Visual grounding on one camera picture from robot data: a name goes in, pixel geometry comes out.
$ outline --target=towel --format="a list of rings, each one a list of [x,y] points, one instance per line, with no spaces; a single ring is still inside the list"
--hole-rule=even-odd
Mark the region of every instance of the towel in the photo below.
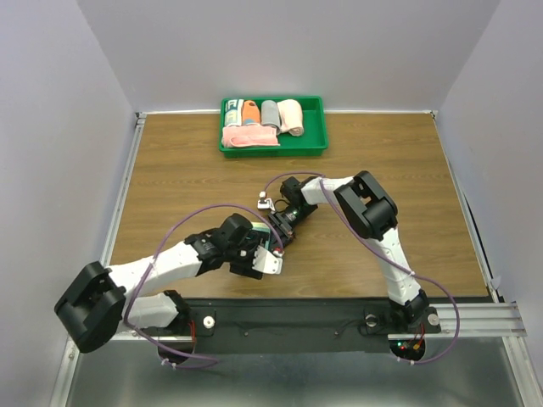
[[[260,111],[258,106],[252,100],[246,100],[244,102],[244,111],[242,113],[242,122],[244,125],[259,125],[260,124]]]
[[[293,136],[304,134],[304,114],[302,107],[293,99],[283,100],[277,104],[281,115],[281,133]]]
[[[279,108],[277,103],[272,100],[265,100],[262,102],[262,125],[269,125],[276,129],[276,133],[279,134],[281,129],[281,117],[279,116]]]
[[[227,106],[224,111],[224,126],[241,125],[241,114],[244,106],[243,99],[230,99],[227,101]]]
[[[266,125],[244,125],[223,127],[222,145],[224,147],[278,146],[276,131]]]

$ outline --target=rolled towel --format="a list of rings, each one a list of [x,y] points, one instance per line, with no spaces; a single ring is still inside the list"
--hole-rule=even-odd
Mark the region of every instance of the rolled towel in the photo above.
[[[293,136],[304,134],[304,114],[298,101],[283,100],[277,104],[281,116],[281,133],[290,133]]]
[[[268,125],[276,129],[276,133],[279,134],[281,129],[281,117],[279,116],[279,108],[277,103],[272,100],[265,100],[262,102],[262,125]]]
[[[244,102],[244,110],[242,113],[243,125],[259,125],[260,124],[260,111],[258,106],[252,100],[246,100]]]
[[[224,147],[229,148],[279,145],[275,129],[259,124],[223,127],[221,142]]]
[[[224,126],[242,125],[241,115],[244,107],[243,99],[227,100],[227,106],[224,111]]]

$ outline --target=gray wall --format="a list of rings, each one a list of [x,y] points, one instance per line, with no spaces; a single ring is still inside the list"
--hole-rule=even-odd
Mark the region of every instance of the gray wall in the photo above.
[[[498,0],[78,0],[136,110],[310,93],[437,109]]]
[[[99,255],[133,113],[73,0],[4,1],[0,49],[0,405],[43,406],[53,306]]]
[[[491,269],[543,380],[543,2],[503,0],[438,115]]]

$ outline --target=green tray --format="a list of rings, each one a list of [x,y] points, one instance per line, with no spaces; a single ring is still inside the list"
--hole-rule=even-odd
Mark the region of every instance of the green tray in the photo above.
[[[280,146],[277,147],[245,147],[227,148],[221,144],[222,127],[224,127],[224,110],[227,101],[231,98],[222,99],[221,103],[221,131],[219,132],[219,149],[227,159],[238,159],[243,157],[309,157],[322,155],[328,147],[328,134],[324,119],[322,99],[318,96],[283,96],[269,98],[243,98],[254,100],[258,108],[265,100],[281,102],[285,99],[294,99],[299,102],[304,111],[304,134],[300,137],[280,134],[278,137]]]

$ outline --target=purple cable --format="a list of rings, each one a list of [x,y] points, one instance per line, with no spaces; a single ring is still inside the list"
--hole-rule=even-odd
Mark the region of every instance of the purple cable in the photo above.
[[[315,171],[290,171],[290,172],[284,172],[282,174],[279,174],[278,176],[274,176],[273,178],[271,178],[267,183],[266,185],[264,186],[264,191],[267,191],[268,190],[268,187],[275,181],[275,180],[278,180],[279,178],[283,177],[283,176],[298,176],[298,175],[306,175],[306,176],[322,176],[324,177],[325,175],[324,174],[321,174],[320,172],[315,172]]]
[[[350,232],[353,234],[353,236],[356,237],[356,239],[360,243],[362,243],[365,248],[367,248],[370,252],[372,252],[377,257],[379,257],[382,261],[386,261],[390,265],[394,266],[396,269],[398,269],[400,271],[403,271],[404,273],[406,273],[406,274],[408,274],[410,276],[413,276],[413,277],[417,278],[418,280],[423,280],[425,282],[431,282],[436,287],[438,287],[441,291],[443,291],[443,293],[445,293],[445,295],[449,298],[449,300],[451,301],[451,304],[452,304],[452,308],[454,308],[455,314],[456,314],[455,335],[452,338],[452,341],[449,344],[449,346],[443,352],[441,352],[440,354],[438,354],[438,355],[436,355],[436,356],[434,356],[432,358],[429,358],[429,359],[426,359],[426,360],[419,360],[419,361],[415,361],[415,360],[405,360],[405,361],[408,362],[408,363],[413,363],[414,365],[426,365],[427,363],[434,362],[434,361],[444,357],[446,354],[448,354],[451,351],[452,348],[454,348],[454,346],[456,345],[456,341],[458,340],[458,335],[460,334],[460,311],[458,310],[458,305],[456,304],[456,301],[455,301],[454,297],[452,296],[452,294],[449,293],[449,291],[445,287],[443,287],[443,285],[441,285],[441,283],[439,283],[436,280],[434,280],[432,278],[429,278],[429,277],[422,277],[422,276],[416,275],[412,270],[407,269],[403,265],[399,265],[399,264],[395,263],[393,260],[391,260],[391,259],[387,258],[386,256],[382,255],[381,253],[379,253],[368,242],[366,242],[364,239],[362,239],[360,236],[358,236],[358,234],[355,232],[355,230],[352,228],[352,226],[349,224],[349,222],[345,219],[343,213],[338,209],[338,207],[335,205],[335,203],[333,203],[332,199],[330,198],[330,196],[328,194],[328,191],[324,187],[324,183],[322,182],[322,178],[321,178],[319,183],[321,184],[321,190],[322,190],[322,193],[324,194],[324,198],[326,198],[326,200],[328,201],[328,203],[332,207],[333,211],[339,216],[341,221],[347,226],[347,228],[350,230]]]
[[[241,209],[241,210],[244,210],[244,211],[249,212],[250,214],[256,216],[259,220],[261,220],[264,224],[266,224],[266,226],[268,226],[270,228],[270,232],[277,239],[277,243],[279,244],[281,250],[284,250],[283,242],[281,241],[280,236],[278,235],[276,230],[273,229],[272,225],[270,225],[270,223],[266,219],[264,219],[255,210],[252,210],[251,208],[248,208],[248,207],[243,206],[243,205],[236,205],[235,203],[224,203],[224,204],[219,203],[219,204],[216,204],[216,205],[209,205],[209,206],[205,206],[205,207],[203,207],[201,209],[198,209],[198,210],[192,212],[192,214],[188,214],[183,219],[179,220],[179,222],[177,222],[165,234],[164,238],[162,239],[162,242],[160,242],[159,246],[156,248],[156,251],[154,252],[153,259],[151,260],[151,262],[147,266],[147,269],[145,270],[145,272],[142,275],[142,278],[140,279],[139,283],[137,284],[137,286],[136,286],[136,288],[134,290],[134,294],[130,297],[130,300],[128,301],[128,305],[126,306],[126,312],[125,312],[123,322],[124,322],[124,324],[126,326],[133,329],[138,335],[140,335],[141,337],[144,337],[149,342],[151,342],[154,346],[156,346],[158,348],[161,348],[161,349],[165,350],[166,352],[169,352],[171,354],[176,354],[177,356],[182,356],[182,357],[189,358],[189,359],[206,360],[207,362],[209,362],[209,363],[207,363],[205,365],[196,365],[196,366],[179,365],[179,366],[177,366],[177,365],[173,365],[168,360],[165,360],[166,364],[171,365],[172,367],[178,368],[178,369],[204,369],[204,368],[216,365],[217,363],[219,363],[219,360],[217,358],[214,358],[214,357],[211,357],[211,356],[206,356],[206,355],[203,355],[203,354],[188,354],[186,352],[182,352],[180,350],[176,350],[176,349],[170,348],[168,346],[165,346],[162,343],[160,343],[159,341],[157,341],[156,339],[154,339],[153,337],[150,337],[148,334],[146,334],[144,331],[142,331],[139,327],[137,327],[137,326],[133,325],[132,323],[130,323],[129,320],[128,320],[128,317],[130,315],[130,312],[132,311],[132,307],[134,306],[134,303],[136,302],[137,296],[142,291],[143,284],[145,284],[145,281],[148,279],[149,274],[151,274],[151,270],[153,269],[154,262],[159,257],[160,252],[162,251],[162,248],[164,247],[164,245],[166,244],[167,240],[170,238],[170,236],[174,232],[174,230],[177,229],[182,224],[184,224],[187,220],[194,217],[195,215],[201,214],[202,212],[204,212],[206,210],[214,209],[214,208]]]

